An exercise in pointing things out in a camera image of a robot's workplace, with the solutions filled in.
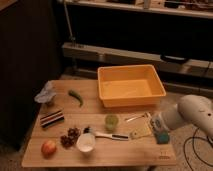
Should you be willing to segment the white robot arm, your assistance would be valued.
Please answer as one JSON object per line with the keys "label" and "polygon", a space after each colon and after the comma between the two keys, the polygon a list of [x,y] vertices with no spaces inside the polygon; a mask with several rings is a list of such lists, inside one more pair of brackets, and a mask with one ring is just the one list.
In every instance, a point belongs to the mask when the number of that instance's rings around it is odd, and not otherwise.
{"label": "white robot arm", "polygon": [[155,133],[171,132],[193,124],[213,138],[213,106],[210,99],[199,95],[185,95],[175,104],[168,105],[148,116]]}

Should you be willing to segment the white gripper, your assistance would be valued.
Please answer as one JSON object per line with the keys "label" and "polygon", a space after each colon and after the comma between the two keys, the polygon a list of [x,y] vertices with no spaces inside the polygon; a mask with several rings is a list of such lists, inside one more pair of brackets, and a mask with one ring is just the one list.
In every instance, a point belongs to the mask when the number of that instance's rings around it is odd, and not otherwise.
{"label": "white gripper", "polygon": [[130,122],[132,125],[132,129],[130,132],[130,137],[132,139],[139,139],[142,137],[150,136],[152,134],[152,131],[149,126],[150,124],[155,132],[162,133],[162,132],[169,132],[169,128],[164,122],[164,119],[162,117],[162,113],[154,113],[151,116],[151,119],[149,118],[138,118]]}

